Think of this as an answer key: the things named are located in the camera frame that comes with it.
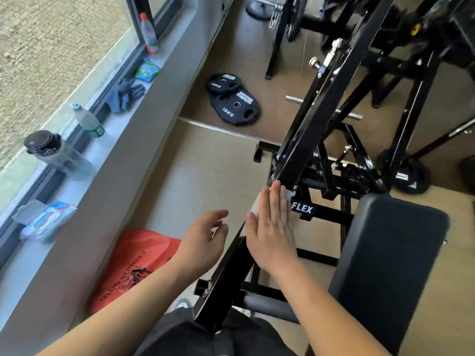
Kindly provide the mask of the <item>person's left hand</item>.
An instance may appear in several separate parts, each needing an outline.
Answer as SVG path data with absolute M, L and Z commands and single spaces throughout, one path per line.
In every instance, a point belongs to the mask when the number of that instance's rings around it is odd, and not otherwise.
M 220 259 L 223 253 L 213 253 L 209 242 L 217 227 L 229 215 L 228 210 L 207 211 L 184 234 L 171 262 L 188 283 L 199 279 Z

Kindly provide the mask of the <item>white cleaning wipe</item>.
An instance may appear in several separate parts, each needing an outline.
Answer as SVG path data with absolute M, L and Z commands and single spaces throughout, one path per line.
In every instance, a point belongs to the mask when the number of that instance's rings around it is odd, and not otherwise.
M 273 224 L 269 219 L 269 186 L 265 186 L 258 197 L 253 203 L 252 208 L 248 213 L 254 213 L 258 218 L 258 232 L 259 230 L 265 231 L 267 229 L 274 229 Z M 280 189 L 280 209 L 281 209 L 281 226 L 276 226 L 279 229 L 287 230 L 287 204 L 292 202 L 291 198 L 295 195 L 295 192 L 287 190 L 281 185 Z M 239 234 L 240 237 L 246 237 L 245 223 L 242 231 Z

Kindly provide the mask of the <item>black foam roller pad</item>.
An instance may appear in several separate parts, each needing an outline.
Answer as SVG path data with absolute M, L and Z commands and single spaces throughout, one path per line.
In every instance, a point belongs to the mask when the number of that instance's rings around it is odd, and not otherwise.
M 252 312 L 299 324 L 299 320 L 287 301 L 274 299 L 253 292 L 243 292 L 237 307 Z

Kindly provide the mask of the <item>orange plastic bag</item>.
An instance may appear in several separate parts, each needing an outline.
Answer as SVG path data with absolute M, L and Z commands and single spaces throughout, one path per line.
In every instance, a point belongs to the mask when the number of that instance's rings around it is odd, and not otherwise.
M 132 228 L 125 231 L 95 289 L 88 313 L 100 311 L 166 264 L 180 243 L 180 239 L 150 230 Z

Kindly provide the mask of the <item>large black weight plate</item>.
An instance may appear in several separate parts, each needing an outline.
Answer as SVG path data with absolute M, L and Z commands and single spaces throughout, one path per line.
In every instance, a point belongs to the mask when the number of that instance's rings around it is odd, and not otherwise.
M 255 97 L 244 87 L 223 95 L 209 92 L 212 108 L 225 122 L 235 126 L 245 126 L 255 122 L 261 107 Z

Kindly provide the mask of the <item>silver weight peg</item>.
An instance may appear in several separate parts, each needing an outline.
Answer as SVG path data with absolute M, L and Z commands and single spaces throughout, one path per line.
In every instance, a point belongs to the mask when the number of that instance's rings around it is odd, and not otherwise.
M 286 95 L 285 97 L 285 100 L 286 101 L 289 101 L 289 102 L 292 102 L 292 103 L 296 103 L 296 104 L 299 104 L 301 105 L 303 103 L 303 99 L 299 98 L 299 97 L 296 97 L 296 96 L 291 96 L 291 95 Z M 353 112 L 350 112 L 346 118 L 349 118 L 349 119 L 354 119 L 354 120 L 361 120 L 363 118 L 363 116 L 361 114 L 357 114 L 357 113 L 353 113 Z

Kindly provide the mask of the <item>clear bottle with green label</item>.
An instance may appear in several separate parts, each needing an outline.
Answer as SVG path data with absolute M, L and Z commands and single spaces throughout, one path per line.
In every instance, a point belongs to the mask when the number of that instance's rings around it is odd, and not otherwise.
M 70 107 L 77 123 L 92 137 L 104 137 L 105 130 L 99 120 L 93 113 L 86 110 L 79 103 L 71 103 Z

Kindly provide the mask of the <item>wet wipes pack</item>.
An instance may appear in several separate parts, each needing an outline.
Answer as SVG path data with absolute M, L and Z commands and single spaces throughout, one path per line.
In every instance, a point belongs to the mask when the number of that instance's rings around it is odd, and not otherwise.
M 22 205 L 12 216 L 13 221 L 23 225 L 20 239 L 50 244 L 57 230 L 77 211 L 69 203 L 55 201 L 43 203 L 37 199 Z

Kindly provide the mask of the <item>grey bottle with dark lid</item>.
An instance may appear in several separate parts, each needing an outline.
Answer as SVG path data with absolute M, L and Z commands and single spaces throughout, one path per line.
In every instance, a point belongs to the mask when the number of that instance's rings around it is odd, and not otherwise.
M 85 181 L 95 173 L 93 165 L 60 134 L 47 130 L 34 131 L 24 138 L 23 144 L 28 154 L 72 180 Z

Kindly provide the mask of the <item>upright black weight plate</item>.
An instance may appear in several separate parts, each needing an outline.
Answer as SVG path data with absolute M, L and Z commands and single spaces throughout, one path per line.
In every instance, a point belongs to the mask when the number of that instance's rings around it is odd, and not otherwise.
M 295 0 L 287 33 L 287 40 L 290 43 L 294 42 L 300 33 L 307 2 L 308 0 Z

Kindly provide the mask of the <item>metal spring collar clip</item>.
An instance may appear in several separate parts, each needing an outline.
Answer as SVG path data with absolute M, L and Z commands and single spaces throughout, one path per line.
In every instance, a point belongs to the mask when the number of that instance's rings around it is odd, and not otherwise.
M 284 5 L 281 2 L 275 2 L 275 3 L 269 2 L 268 5 L 274 9 L 270 18 L 270 22 L 269 22 L 269 29 L 273 30 L 276 28 L 276 24 L 281 18 Z

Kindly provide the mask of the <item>round black plate with bar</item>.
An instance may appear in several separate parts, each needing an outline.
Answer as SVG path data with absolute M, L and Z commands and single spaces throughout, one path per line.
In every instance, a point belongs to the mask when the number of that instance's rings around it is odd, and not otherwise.
M 272 17 L 280 16 L 282 10 L 279 0 L 248 0 L 246 3 L 247 14 L 258 21 L 270 21 Z

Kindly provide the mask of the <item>clear bottle with red cap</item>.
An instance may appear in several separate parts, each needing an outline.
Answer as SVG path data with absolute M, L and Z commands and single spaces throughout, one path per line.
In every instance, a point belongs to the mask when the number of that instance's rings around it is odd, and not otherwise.
M 158 54 L 158 41 L 155 34 L 155 29 L 153 24 L 148 19 L 146 13 L 139 13 L 141 19 L 141 31 L 146 44 L 147 50 L 150 54 Z

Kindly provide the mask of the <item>black gym machine frame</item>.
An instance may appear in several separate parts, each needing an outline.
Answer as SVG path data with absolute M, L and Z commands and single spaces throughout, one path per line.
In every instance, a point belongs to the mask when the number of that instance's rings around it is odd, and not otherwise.
M 334 68 L 340 70 L 332 81 L 326 81 L 318 93 L 317 101 L 304 112 L 300 136 L 286 152 L 268 182 L 279 180 L 290 191 L 300 179 L 301 173 L 316 147 L 323 141 L 324 131 L 332 119 L 340 100 L 367 53 L 394 0 L 376 0 L 373 11 L 366 11 L 356 34 L 345 46 Z M 193 307 L 195 321 L 216 332 L 221 329 L 224 318 L 232 306 L 235 295 L 249 274 L 254 260 L 246 245 L 246 227 L 242 224 L 239 233 L 219 262 L 212 275 L 207 291 Z

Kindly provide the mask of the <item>dark window frame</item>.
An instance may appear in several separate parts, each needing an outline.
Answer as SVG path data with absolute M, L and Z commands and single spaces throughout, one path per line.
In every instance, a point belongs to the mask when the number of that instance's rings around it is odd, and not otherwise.
M 93 138 L 71 104 L 105 127 L 105 99 L 149 55 L 140 14 L 160 40 L 182 8 L 183 0 L 0 0 L 0 272 L 22 244 L 13 214 L 66 179 L 24 140 L 46 130 L 84 153 Z

